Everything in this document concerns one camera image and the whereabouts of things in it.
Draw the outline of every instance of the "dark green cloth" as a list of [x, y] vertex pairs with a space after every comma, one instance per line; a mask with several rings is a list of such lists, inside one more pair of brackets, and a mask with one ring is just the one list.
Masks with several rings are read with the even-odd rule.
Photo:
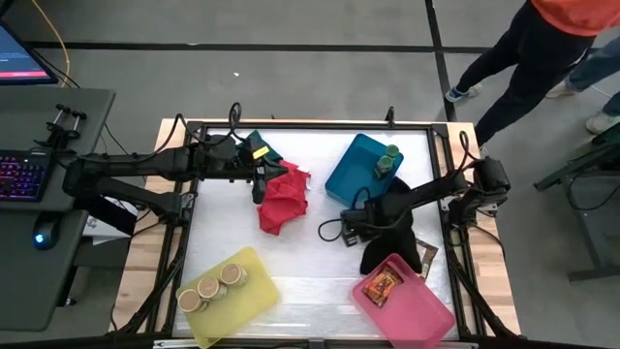
[[248, 139], [260, 145], [257, 147], [257, 149], [260, 149], [264, 146], [269, 148], [269, 152], [264, 155], [264, 157], [267, 158], [268, 160], [271, 160], [276, 163], [282, 160], [282, 156], [280, 156], [280, 154], [278, 154], [277, 151], [273, 150], [273, 148], [271, 147], [271, 145], [269, 145], [269, 143], [263, 140], [263, 137], [261, 137], [261, 134], [259, 133], [259, 131], [257, 130], [252, 131], [252, 133], [248, 136]]

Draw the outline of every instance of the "keyboard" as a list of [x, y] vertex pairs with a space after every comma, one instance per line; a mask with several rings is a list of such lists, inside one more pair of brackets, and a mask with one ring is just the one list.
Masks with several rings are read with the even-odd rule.
[[0, 150], [0, 202], [39, 202], [50, 164], [51, 154], [45, 150]]

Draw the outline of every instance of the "sneaker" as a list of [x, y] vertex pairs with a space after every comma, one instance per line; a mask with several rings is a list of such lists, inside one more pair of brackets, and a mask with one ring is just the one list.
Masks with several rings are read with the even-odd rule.
[[482, 85], [479, 83], [470, 87], [467, 92], [457, 91], [456, 87], [453, 87], [450, 89], [450, 91], [448, 91], [448, 93], [446, 93], [446, 99], [448, 100], [448, 102], [455, 103], [462, 100], [463, 98], [474, 98], [481, 94], [481, 92]]
[[566, 82], [562, 80], [562, 82], [558, 83], [557, 86], [551, 88], [549, 92], [546, 93], [545, 98], [554, 99], [565, 96], [573, 96], [579, 92], [569, 89], [566, 85]]
[[480, 152], [481, 159], [486, 159], [488, 157], [488, 149], [486, 148], [486, 145], [482, 145], [479, 148], [479, 152]]
[[599, 111], [599, 113], [591, 116], [588, 121], [585, 122], [585, 128], [588, 129], [591, 134], [599, 135], [619, 122], [620, 116], [609, 116]]

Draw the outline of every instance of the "yellow tray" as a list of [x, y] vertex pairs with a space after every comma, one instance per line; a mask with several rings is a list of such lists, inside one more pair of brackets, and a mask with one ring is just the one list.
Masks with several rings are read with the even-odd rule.
[[252, 247], [242, 248], [219, 265], [179, 287], [176, 297], [187, 289], [196, 290], [198, 282], [206, 275], [219, 277], [220, 269], [228, 263], [237, 263], [247, 271], [247, 283], [239, 288], [229, 287], [226, 297], [212, 301], [206, 310], [185, 314], [194, 338], [202, 349], [230, 336], [237, 328], [270, 309], [280, 297], [271, 276]]

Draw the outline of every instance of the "person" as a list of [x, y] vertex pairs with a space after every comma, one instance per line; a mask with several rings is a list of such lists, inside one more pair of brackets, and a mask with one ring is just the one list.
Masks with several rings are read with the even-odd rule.
[[[550, 90], [546, 97], [558, 98], [577, 94], [618, 71], [620, 71], [620, 37], [610, 41], [576, 67]], [[588, 118], [585, 128], [590, 133], [599, 135], [618, 122], [620, 122], [620, 92], [613, 95], [601, 111]]]
[[586, 56], [596, 36], [620, 24], [620, 0], [527, 0], [499, 42], [465, 71], [446, 99], [478, 95], [480, 82], [516, 65], [508, 89], [476, 125], [480, 146], [535, 108]]

